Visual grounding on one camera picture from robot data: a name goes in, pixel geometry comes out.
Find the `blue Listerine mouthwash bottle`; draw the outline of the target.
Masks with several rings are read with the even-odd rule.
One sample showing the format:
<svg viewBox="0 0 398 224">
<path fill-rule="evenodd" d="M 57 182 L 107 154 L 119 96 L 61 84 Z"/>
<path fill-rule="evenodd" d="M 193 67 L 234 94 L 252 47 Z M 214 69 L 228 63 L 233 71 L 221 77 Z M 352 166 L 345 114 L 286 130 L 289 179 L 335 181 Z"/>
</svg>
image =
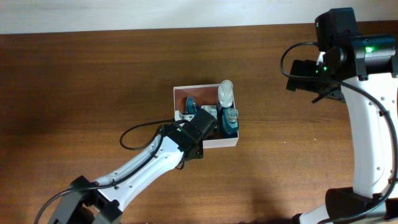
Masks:
<svg viewBox="0 0 398 224">
<path fill-rule="evenodd" d="M 228 108 L 223 110 L 221 134 L 224 138 L 235 138 L 238 135 L 238 110 L 236 108 Z"/>
</svg>

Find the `blue white toothbrush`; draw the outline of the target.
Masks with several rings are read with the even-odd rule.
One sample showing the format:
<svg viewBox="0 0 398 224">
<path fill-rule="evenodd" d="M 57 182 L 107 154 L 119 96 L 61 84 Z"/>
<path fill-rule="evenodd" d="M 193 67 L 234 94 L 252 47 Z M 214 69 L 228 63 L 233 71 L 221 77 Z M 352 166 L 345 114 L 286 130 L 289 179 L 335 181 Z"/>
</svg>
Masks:
<svg viewBox="0 0 398 224">
<path fill-rule="evenodd" d="M 185 112 L 188 114 L 194 114 L 195 113 L 195 107 L 194 107 L 194 98 L 188 96 L 186 103 L 185 103 Z"/>
</svg>

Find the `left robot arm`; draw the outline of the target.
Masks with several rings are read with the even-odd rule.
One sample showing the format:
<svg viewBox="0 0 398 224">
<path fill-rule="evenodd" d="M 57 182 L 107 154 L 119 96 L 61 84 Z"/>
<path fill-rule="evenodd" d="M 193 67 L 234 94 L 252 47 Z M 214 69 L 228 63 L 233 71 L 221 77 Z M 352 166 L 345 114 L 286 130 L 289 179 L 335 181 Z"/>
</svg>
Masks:
<svg viewBox="0 0 398 224">
<path fill-rule="evenodd" d="M 92 182 L 80 176 L 48 200 L 47 205 L 60 201 L 49 222 L 120 223 L 125 208 L 156 178 L 203 158 L 203 141 L 216 125 L 216 118 L 204 109 L 191 120 L 159 121 L 154 136 L 136 157 Z"/>
</svg>

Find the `green white toothpaste tube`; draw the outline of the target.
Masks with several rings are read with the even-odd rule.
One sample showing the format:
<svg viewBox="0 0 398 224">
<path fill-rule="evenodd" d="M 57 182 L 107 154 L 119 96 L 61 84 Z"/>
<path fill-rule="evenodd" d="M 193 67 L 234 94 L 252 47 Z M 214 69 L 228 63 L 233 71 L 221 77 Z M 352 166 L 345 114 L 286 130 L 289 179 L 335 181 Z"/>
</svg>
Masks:
<svg viewBox="0 0 398 224">
<path fill-rule="evenodd" d="M 192 114 L 195 116 L 198 113 L 198 111 L 199 111 L 198 105 L 196 103 L 193 103 L 191 107 Z"/>
</svg>

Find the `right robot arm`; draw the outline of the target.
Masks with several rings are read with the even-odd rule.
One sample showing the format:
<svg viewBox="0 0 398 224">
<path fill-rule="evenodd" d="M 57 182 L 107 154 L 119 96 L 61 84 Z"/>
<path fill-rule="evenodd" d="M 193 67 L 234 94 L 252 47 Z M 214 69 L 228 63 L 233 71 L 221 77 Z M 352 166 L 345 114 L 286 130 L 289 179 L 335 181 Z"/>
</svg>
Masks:
<svg viewBox="0 0 398 224">
<path fill-rule="evenodd" d="M 295 60 L 287 89 L 343 102 L 354 148 L 350 187 L 329 189 L 318 208 L 294 223 L 387 223 L 397 220 L 397 41 L 363 35 L 352 8 L 315 19 L 317 60 Z"/>
</svg>

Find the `dark purple pump bottle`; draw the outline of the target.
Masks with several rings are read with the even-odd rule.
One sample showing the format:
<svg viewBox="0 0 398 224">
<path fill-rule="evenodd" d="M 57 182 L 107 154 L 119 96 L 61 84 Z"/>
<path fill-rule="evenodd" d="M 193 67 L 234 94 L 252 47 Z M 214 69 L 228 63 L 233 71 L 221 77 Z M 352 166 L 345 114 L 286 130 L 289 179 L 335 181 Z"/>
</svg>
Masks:
<svg viewBox="0 0 398 224">
<path fill-rule="evenodd" d="M 218 86 L 218 111 L 230 108 L 233 105 L 233 83 L 230 80 L 224 80 Z"/>
</svg>

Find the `green white soap packet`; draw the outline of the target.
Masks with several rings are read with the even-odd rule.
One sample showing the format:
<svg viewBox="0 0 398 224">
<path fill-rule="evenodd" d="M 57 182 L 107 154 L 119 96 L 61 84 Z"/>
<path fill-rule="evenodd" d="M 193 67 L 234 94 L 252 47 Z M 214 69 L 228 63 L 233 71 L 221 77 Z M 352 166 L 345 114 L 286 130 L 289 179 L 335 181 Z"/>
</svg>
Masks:
<svg viewBox="0 0 398 224">
<path fill-rule="evenodd" d="M 216 105 L 203 105 L 201 106 L 201 109 L 206 110 L 207 112 L 209 112 L 209 114 L 211 114 L 215 118 L 218 117 L 218 111 Z"/>
</svg>

